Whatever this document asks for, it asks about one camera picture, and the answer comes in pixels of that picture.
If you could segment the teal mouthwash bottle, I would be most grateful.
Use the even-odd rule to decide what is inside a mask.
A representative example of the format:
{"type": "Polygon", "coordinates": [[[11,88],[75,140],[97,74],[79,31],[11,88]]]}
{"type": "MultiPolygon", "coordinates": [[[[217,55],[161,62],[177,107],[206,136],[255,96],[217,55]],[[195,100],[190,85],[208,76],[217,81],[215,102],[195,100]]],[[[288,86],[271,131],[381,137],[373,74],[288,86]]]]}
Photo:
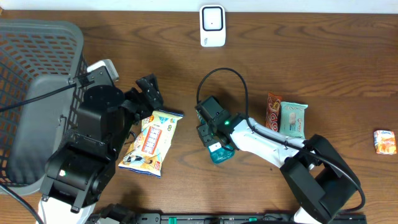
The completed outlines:
{"type": "MultiPolygon", "coordinates": [[[[206,123],[205,119],[202,117],[202,115],[197,111],[197,116],[200,121],[200,125],[206,123]]],[[[219,149],[215,152],[208,152],[210,153],[211,160],[214,164],[220,164],[224,161],[227,161],[228,159],[232,158],[234,156],[234,149],[232,146],[232,151],[225,151],[223,149],[219,149]]]]}

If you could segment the yellow snack bag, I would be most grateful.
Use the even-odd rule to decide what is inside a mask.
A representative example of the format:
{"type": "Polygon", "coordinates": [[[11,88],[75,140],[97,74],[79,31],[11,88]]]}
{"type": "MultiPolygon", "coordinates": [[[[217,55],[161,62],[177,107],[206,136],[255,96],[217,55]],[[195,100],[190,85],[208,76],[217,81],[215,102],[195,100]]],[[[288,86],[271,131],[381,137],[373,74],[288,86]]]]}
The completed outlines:
{"type": "Polygon", "coordinates": [[[160,178],[177,123],[182,118],[181,113],[158,110],[143,119],[141,132],[129,146],[118,167],[160,178]]]}

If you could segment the red brown snack packet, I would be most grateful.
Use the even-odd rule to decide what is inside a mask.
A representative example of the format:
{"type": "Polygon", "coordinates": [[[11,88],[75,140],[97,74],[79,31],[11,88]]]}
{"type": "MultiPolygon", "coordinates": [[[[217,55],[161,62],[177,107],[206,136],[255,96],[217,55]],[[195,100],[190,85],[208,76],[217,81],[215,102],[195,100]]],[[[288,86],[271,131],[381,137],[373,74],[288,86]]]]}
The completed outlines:
{"type": "Polygon", "coordinates": [[[266,113],[266,128],[273,131],[279,130],[279,113],[282,97],[268,93],[267,99],[267,113],[266,113]]]}

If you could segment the pale green wipes pack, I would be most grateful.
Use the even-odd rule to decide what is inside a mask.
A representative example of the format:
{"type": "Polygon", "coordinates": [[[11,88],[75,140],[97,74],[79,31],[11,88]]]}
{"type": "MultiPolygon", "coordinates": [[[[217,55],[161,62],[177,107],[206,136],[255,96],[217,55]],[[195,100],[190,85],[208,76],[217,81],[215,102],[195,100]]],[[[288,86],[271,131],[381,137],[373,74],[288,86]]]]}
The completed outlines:
{"type": "Polygon", "coordinates": [[[305,110],[308,105],[283,101],[279,132],[292,138],[305,139],[305,110]]]}

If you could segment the small orange juice carton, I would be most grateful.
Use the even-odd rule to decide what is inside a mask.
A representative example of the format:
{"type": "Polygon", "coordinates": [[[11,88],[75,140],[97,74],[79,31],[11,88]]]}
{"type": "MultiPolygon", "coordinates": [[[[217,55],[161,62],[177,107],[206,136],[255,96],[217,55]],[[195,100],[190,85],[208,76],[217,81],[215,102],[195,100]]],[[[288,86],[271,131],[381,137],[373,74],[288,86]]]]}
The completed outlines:
{"type": "Polygon", "coordinates": [[[376,130],[374,132],[374,147],[377,154],[396,154],[397,148],[394,132],[387,130],[376,130]]]}

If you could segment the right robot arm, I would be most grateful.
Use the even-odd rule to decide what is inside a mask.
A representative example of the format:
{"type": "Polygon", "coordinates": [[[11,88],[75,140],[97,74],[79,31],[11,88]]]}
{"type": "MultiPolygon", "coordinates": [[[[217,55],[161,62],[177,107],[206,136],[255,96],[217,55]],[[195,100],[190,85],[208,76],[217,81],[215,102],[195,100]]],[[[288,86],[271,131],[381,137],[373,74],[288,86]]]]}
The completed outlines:
{"type": "Polygon", "coordinates": [[[360,190],[357,176],[323,136],[285,136],[243,114],[231,115],[212,96],[195,109],[198,135],[211,153],[246,151],[279,168],[300,204],[297,223],[331,223],[360,190]]]}

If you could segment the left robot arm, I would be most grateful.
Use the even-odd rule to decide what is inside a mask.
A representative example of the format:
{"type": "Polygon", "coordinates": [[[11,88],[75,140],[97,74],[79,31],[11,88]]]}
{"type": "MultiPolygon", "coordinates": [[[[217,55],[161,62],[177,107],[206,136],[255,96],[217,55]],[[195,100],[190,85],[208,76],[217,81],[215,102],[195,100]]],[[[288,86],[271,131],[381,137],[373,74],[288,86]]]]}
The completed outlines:
{"type": "Polygon", "coordinates": [[[39,223],[85,223],[116,172],[132,125],[163,106],[154,74],[121,91],[113,83],[87,89],[69,129],[45,165],[39,223]]]}

